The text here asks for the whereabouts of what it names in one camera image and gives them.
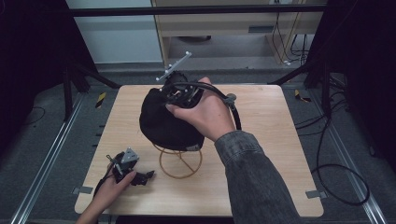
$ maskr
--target wooden table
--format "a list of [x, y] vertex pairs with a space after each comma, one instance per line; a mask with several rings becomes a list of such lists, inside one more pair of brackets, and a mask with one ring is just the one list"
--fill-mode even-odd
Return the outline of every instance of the wooden table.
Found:
[[[131, 147], [140, 160], [137, 172], [155, 170], [156, 175], [146, 186], [129, 187], [105, 213], [114, 215], [159, 216], [231, 216], [224, 166], [213, 142], [206, 139], [203, 162], [191, 177], [174, 179], [160, 168], [160, 151], [140, 132], [139, 116], [142, 102], [151, 88], [160, 86], [123, 86], [109, 115], [102, 138], [84, 181], [95, 188], [109, 163], [106, 155], [115, 157]], [[225, 94], [237, 96], [235, 105], [242, 129], [253, 133], [265, 154], [283, 176], [301, 217], [320, 217], [323, 207], [319, 198], [308, 199], [306, 191], [315, 190], [306, 158], [295, 131], [288, 106], [279, 86], [218, 85]], [[190, 164], [197, 164], [199, 154], [184, 154]], [[175, 155], [163, 160], [166, 171], [184, 175], [189, 168]], [[92, 200], [91, 194], [80, 193], [76, 212], [82, 213]]]

